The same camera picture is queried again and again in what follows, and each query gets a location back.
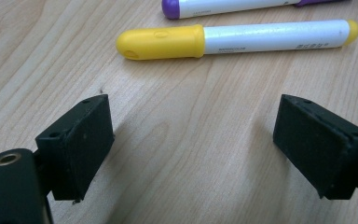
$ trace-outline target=purple marker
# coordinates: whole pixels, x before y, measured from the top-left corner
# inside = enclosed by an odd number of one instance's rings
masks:
[[[343,0],[162,0],[162,11],[168,19],[182,19],[242,11],[261,7],[338,2]]]

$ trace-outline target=wood grain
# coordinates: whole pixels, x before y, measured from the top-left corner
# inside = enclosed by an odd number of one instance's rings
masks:
[[[56,223],[358,223],[320,200],[272,143],[281,94],[358,125],[358,39],[340,49],[133,62],[128,29],[355,19],[358,0],[166,20],[160,1],[0,0],[0,152],[25,147],[80,100],[109,94],[117,136],[85,201]]]

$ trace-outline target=purple marker cap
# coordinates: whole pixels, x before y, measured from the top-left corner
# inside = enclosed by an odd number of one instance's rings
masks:
[[[177,20],[180,17],[179,0],[162,0],[162,12],[171,20]]]
[[[309,4],[316,4],[316,3],[326,3],[326,2],[340,2],[344,0],[302,0],[301,2],[295,4],[296,7],[302,7]]]

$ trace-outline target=marker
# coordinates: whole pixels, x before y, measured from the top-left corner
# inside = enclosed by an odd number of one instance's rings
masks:
[[[202,57],[204,54],[289,49],[328,49],[349,45],[358,36],[356,21],[302,21],[129,30],[116,42],[132,60]]]
[[[162,0],[161,7],[168,19],[198,17],[261,7],[339,2],[344,0]]]

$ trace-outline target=black plastic part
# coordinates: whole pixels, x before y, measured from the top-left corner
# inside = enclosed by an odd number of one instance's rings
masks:
[[[306,99],[283,95],[273,141],[322,198],[356,188],[358,127]]]
[[[83,200],[113,142],[107,95],[80,102],[39,134],[38,162],[54,198]]]
[[[2,223],[52,223],[31,150],[11,149],[0,153],[0,224]]]

